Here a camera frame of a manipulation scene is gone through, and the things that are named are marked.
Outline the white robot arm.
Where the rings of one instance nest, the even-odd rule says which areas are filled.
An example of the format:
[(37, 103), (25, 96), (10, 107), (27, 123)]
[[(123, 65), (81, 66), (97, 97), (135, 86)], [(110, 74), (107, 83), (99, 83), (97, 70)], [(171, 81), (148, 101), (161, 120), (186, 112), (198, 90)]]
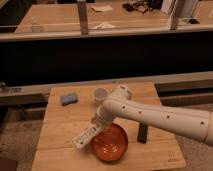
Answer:
[(98, 107), (95, 119), (108, 125), (116, 118), (136, 121), (213, 147), (213, 112), (139, 103), (131, 90), (117, 86)]

